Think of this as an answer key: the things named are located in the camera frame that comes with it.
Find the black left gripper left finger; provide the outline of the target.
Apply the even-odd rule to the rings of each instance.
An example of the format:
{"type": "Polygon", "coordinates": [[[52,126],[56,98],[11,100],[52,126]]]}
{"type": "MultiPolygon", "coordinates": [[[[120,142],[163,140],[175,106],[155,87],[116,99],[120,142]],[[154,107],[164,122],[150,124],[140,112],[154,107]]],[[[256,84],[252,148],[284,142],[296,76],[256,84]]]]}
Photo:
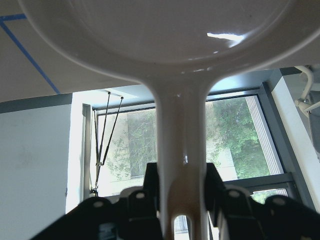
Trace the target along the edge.
{"type": "Polygon", "coordinates": [[[147,164],[141,187],[123,190],[112,203],[90,197],[36,234],[35,240],[161,240],[159,175],[155,162],[147,164]]]}

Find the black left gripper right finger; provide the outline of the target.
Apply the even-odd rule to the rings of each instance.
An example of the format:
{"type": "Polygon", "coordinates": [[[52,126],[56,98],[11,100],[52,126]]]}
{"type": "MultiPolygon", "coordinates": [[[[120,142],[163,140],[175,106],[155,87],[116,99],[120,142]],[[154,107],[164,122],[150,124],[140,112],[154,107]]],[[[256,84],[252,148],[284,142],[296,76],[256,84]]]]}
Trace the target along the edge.
{"type": "Polygon", "coordinates": [[[283,195],[255,201],[240,186],[225,185],[207,163],[204,202],[221,240],[318,240],[320,214],[283,195]]]}

